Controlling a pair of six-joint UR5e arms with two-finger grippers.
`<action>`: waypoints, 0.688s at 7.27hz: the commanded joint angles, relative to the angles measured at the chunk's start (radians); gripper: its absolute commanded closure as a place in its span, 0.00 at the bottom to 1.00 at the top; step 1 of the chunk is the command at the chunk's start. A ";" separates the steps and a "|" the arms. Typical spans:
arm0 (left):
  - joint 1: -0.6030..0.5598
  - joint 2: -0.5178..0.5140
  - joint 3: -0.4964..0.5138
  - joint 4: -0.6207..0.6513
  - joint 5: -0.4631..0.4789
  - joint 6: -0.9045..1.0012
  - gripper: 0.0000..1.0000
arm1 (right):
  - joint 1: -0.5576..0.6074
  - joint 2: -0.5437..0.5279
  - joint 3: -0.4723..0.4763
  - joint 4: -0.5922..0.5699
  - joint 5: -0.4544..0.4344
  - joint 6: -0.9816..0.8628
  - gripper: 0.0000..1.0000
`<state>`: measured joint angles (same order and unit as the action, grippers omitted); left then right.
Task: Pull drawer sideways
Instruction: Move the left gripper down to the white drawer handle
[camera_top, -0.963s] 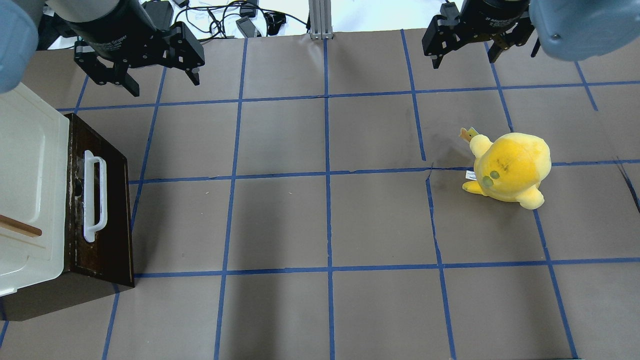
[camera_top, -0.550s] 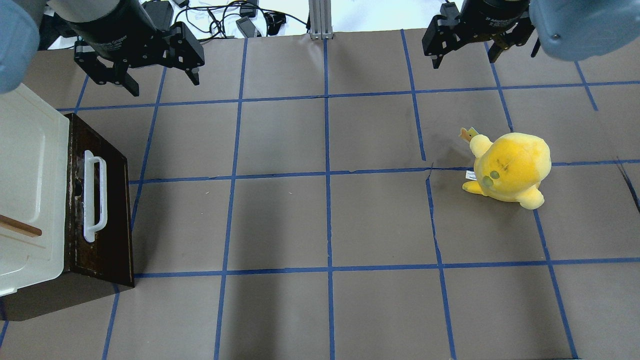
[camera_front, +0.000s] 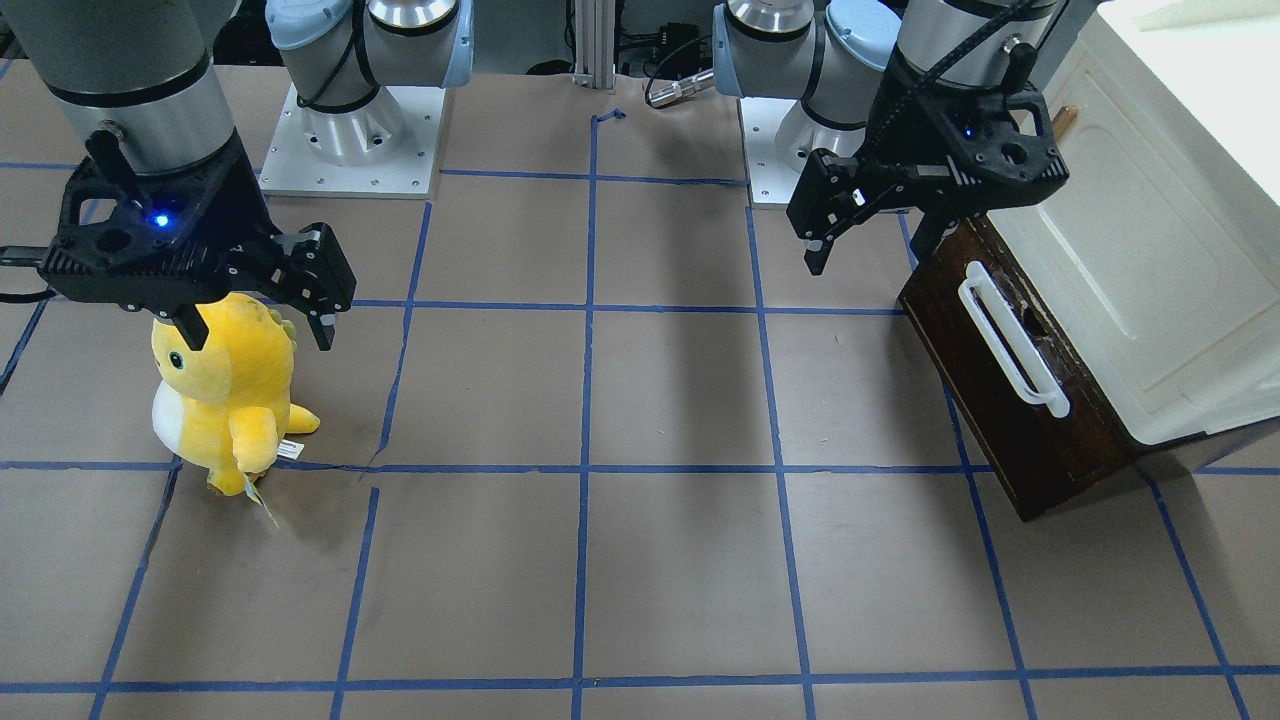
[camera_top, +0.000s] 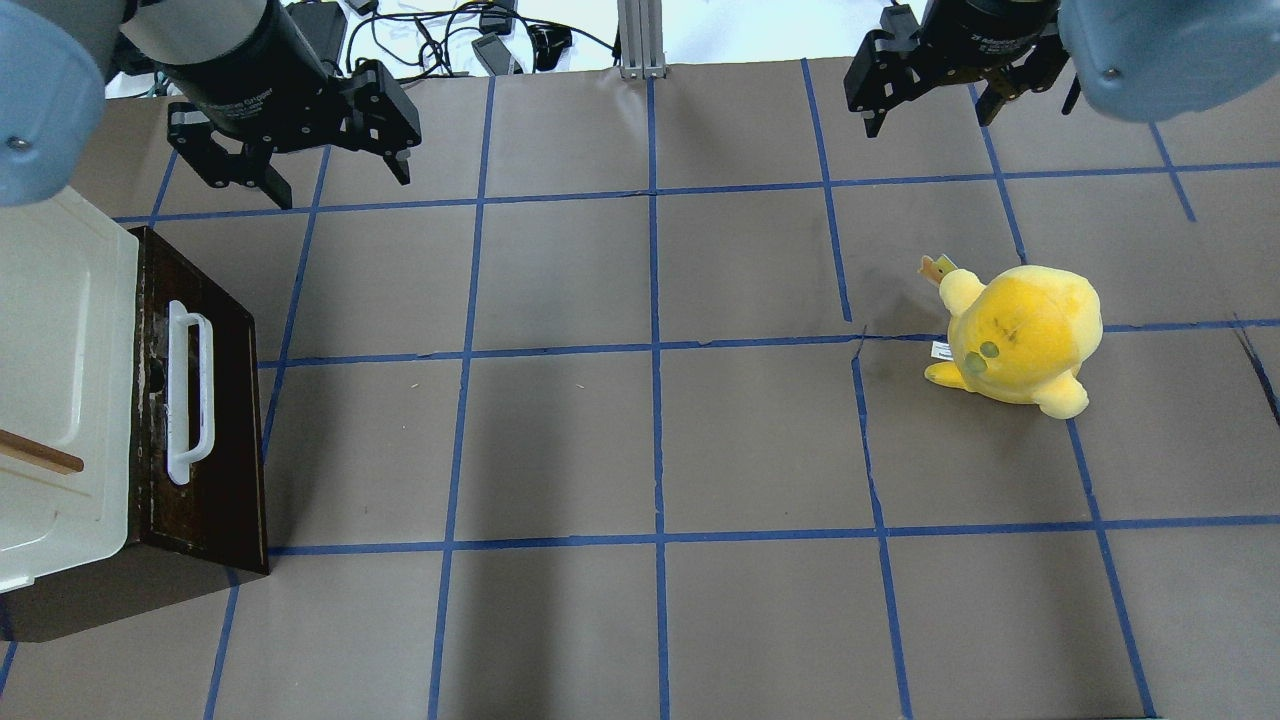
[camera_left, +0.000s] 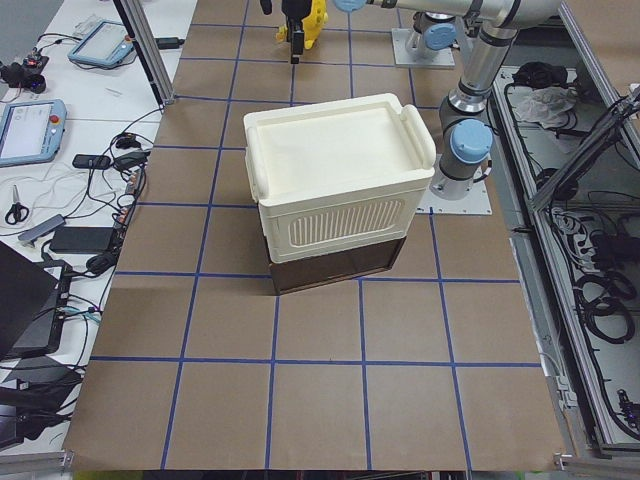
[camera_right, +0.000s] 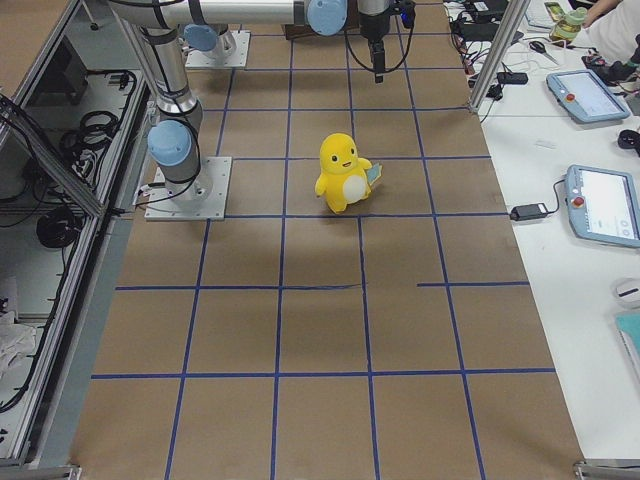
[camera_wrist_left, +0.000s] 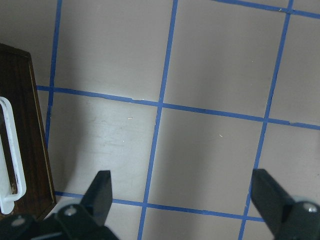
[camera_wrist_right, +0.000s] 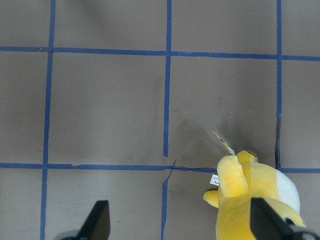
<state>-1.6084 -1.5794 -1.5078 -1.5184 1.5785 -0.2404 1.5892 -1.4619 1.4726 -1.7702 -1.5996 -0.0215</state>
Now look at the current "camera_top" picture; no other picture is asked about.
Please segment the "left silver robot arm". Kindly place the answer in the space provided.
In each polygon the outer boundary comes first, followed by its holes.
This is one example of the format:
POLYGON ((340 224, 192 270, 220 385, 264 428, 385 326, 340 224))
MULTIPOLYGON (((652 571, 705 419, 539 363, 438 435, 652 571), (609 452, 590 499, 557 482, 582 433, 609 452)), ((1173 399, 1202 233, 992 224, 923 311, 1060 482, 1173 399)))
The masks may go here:
POLYGON ((348 76, 323 64, 279 1, 5 1, 1 5, 1 200, 64 190, 102 118, 116 41, 128 38, 180 91, 166 141, 212 187, 239 184, 278 208, 278 154, 335 146, 378 155, 402 184, 420 115, 376 60, 348 76))

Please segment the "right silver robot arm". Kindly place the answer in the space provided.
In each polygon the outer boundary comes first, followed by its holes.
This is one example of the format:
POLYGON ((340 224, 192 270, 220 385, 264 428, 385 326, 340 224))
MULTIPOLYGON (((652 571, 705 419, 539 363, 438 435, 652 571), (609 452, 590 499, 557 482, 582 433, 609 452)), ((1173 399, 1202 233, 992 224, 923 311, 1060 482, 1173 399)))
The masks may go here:
POLYGON ((925 94, 980 85, 988 127, 1066 69, 1062 114, 1079 101, 1130 123, 1206 111, 1277 73, 1275 1, 929 1, 923 17, 886 6, 844 77, 847 109, 874 138, 888 114, 925 94))

